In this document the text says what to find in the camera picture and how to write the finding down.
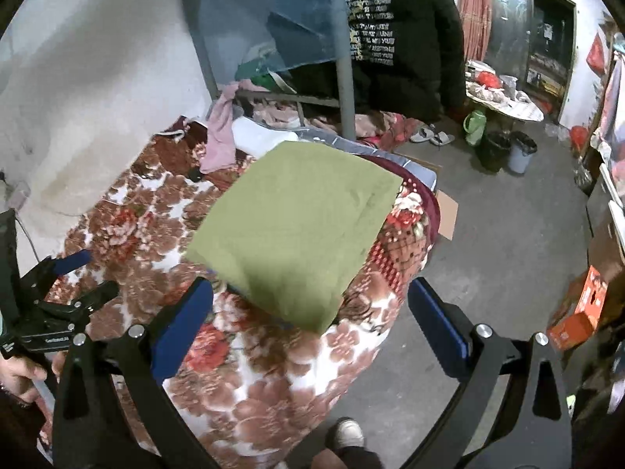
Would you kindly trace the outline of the person's left hand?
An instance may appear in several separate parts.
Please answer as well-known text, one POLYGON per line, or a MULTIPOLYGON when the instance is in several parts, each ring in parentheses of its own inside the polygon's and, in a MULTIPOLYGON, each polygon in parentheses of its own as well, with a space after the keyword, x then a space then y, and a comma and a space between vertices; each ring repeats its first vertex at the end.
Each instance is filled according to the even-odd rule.
POLYGON ((44 356, 43 364, 28 357, 1 357, 1 390, 18 405, 31 405, 41 399, 52 410, 55 405, 52 382, 57 383, 61 378, 66 356, 65 351, 53 357, 44 356))

